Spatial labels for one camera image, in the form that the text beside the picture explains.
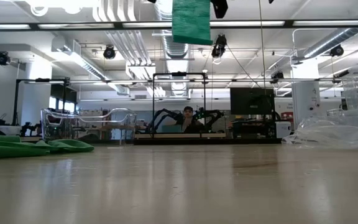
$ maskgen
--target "black monitor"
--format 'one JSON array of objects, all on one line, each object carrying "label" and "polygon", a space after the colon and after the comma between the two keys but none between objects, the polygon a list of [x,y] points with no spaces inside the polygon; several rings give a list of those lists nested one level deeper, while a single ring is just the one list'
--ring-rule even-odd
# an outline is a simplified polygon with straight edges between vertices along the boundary
[{"label": "black monitor", "polygon": [[274,107],[273,89],[231,88],[231,114],[272,114]]}]

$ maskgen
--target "white column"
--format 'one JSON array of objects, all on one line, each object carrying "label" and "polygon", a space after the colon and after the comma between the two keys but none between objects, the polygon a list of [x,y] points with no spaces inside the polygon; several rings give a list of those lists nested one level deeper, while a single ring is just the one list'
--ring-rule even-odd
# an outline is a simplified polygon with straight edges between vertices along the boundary
[{"label": "white column", "polygon": [[[293,78],[319,78],[318,63],[315,58],[302,61],[292,68]],[[303,119],[322,115],[318,82],[298,82],[292,85],[292,100],[295,128]]]},{"label": "white column", "polygon": [[[27,63],[25,79],[52,78],[52,64],[46,60]],[[40,111],[49,107],[50,85],[22,84],[22,113],[21,125],[40,122]]]}]

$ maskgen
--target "ceiling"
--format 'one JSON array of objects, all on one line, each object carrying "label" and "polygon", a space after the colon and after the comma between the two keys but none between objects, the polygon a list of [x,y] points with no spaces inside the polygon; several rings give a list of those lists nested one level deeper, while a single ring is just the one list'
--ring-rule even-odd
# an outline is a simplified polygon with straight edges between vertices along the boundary
[{"label": "ceiling", "polygon": [[[260,19],[258,0],[227,0],[229,10],[225,20]],[[358,0],[275,0],[269,4],[267,0],[261,0],[262,19],[358,19]],[[156,20],[154,5],[145,1],[135,0],[135,16],[140,21]],[[214,18],[211,7],[211,19]],[[0,1],[0,22],[94,22],[92,10],[84,8],[80,13],[71,15],[63,9],[50,9],[45,16],[35,17],[30,12],[26,2]],[[299,30],[295,35],[295,48],[306,49],[326,37],[334,30]],[[157,65],[157,71],[165,70],[165,62],[162,53],[161,37],[153,36],[159,30],[142,30],[145,45],[150,57]],[[210,54],[211,46],[192,45],[192,55],[189,62],[189,72],[201,72],[208,70],[208,75],[214,78],[246,78],[247,75],[239,66],[244,67],[252,78],[260,77],[263,72],[274,64],[280,56],[286,54],[293,47],[292,30],[288,29],[225,29],[211,30],[211,39],[215,39],[220,33],[226,35],[228,48],[219,65],[212,63]],[[0,32],[0,44],[28,44],[43,52],[56,65],[53,76],[69,76],[71,79],[92,78],[77,64],[62,61],[51,52],[51,42],[56,35],[64,35],[67,38],[77,40],[82,48],[82,54],[88,57],[99,68],[103,69],[109,78],[128,79],[125,74],[124,60],[117,56],[115,60],[105,60],[103,50],[111,44],[103,31],[65,31],[65,32]],[[338,62],[331,64],[331,57],[319,58],[319,74],[326,77],[344,68],[358,64],[358,35],[342,44],[345,54],[341,58],[333,58]],[[290,76],[290,66],[281,68],[286,77]],[[226,87],[227,83],[214,84],[214,87]],[[84,85],[83,90],[111,90],[108,86]]]}]

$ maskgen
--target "green hanging object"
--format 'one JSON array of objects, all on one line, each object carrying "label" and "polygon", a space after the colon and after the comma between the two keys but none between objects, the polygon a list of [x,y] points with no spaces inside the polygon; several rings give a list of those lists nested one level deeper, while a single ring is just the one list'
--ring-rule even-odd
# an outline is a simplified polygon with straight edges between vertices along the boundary
[{"label": "green hanging object", "polygon": [[209,0],[173,0],[173,41],[212,45],[209,25]]}]

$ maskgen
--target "green fabric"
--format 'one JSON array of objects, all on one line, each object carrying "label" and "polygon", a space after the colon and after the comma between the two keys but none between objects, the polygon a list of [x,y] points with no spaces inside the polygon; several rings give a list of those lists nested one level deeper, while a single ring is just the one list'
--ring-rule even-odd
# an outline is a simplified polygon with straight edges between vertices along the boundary
[{"label": "green fabric", "polygon": [[209,1],[173,0],[172,35],[174,42],[212,45]]},{"label": "green fabric", "polygon": [[45,156],[50,153],[91,152],[94,147],[81,141],[62,139],[48,143],[16,142],[15,138],[2,138],[0,136],[0,158]]},{"label": "green fabric", "polygon": [[19,136],[0,136],[0,141],[4,142],[17,142],[20,143],[20,137]]}]

